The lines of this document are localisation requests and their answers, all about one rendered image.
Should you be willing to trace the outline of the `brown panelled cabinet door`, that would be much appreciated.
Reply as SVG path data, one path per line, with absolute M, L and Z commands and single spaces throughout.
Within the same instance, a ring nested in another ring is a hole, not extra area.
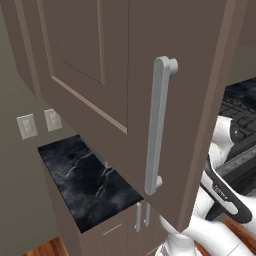
M 127 131 L 128 0 L 37 0 L 45 76 Z

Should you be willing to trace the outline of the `brown base cabinet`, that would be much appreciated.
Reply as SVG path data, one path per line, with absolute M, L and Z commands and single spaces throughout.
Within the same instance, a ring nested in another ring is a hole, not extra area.
M 57 227 L 69 256 L 154 256 L 166 233 L 159 224 L 158 212 L 150 207 L 146 225 L 147 202 L 141 201 L 140 231 L 135 229 L 137 206 L 111 217 L 81 233 L 48 169 L 42 164 Z

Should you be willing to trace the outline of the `pale wall switch plate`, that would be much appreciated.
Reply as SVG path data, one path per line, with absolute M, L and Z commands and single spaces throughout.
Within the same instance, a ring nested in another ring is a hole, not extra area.
M 54 109 L 45 110 L 44 114 L 49 132 L 62 128 L 61 118 Z
M 38 135 L 36 123 L 32 114 L 17 117 L 17 123 L 22 139 L 28 139 Z

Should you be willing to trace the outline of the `brown wall cabinet body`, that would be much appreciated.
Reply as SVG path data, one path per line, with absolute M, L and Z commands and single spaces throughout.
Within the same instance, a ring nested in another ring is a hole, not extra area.
M 21 0 L 0 0 L 16 68 L 30 91 L 41 96 L 37 69 L 34 61 L 24 8 Z

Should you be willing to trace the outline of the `black hob with grates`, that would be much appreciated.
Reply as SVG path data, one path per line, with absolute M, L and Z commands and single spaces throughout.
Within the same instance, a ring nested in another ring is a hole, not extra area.
M 239 194 L 256 197 L 256 110 L 242 101 L 224 97 L 219 114 L 238 125 L 239 141 L 217 172 Z

